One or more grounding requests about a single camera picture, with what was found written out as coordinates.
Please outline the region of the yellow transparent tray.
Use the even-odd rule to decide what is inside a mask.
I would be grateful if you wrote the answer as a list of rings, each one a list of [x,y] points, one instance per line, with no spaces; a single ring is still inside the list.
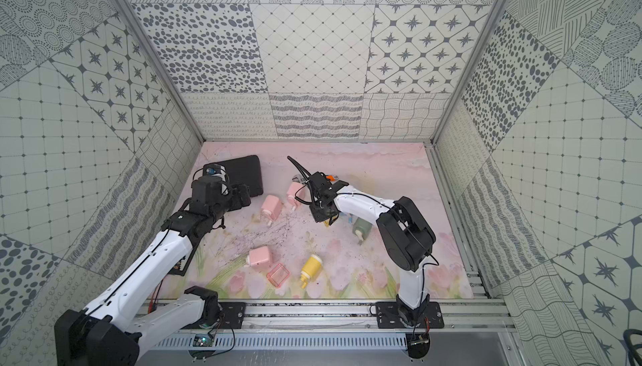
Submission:
[[[324,221],[326,227],[331,227],[337,221],[337,217]]]

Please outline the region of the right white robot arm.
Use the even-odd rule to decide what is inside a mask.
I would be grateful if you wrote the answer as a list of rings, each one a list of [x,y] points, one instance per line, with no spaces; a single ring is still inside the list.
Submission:
[[[418,325],[430,302],[424,268],[436,234],[413,200],[374,197],[345,181],[331,181],[322,172],[304,171],[302,176],[310,199],[300,202],[309,207],[316,222],[333,224],[341,214],[348,214],[378,228],[386,253],[400,269],[396,295],[399,315],[405,324]]]

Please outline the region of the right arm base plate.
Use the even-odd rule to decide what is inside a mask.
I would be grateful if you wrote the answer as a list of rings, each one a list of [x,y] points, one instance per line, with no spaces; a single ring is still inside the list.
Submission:
[[[379,329],[443,329],[445,322],[438,302],[426,302],[417,309],[410,309],[402,302],[377,302],[377,326]]]

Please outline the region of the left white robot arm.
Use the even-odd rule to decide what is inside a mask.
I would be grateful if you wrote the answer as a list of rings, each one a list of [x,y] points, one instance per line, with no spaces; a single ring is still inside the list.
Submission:
[[[55,323],[59,365],[133,365],[181,328],[222,327],[218,294],[189,287],[170,304],[139,319],[145,300],[205,235],[225,226],[228,212],[249,206],[248,186],[229,184],[224,173],[192,182],[192,196],[162,225],[152,244],[116,281],[82,310],[67,310]]]

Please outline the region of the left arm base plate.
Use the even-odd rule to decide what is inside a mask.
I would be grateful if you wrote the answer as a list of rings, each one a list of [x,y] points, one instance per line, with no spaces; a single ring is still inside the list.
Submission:
[[[220,329],[242,329],[247,304],[245,302],[220,302],[219,321]]]

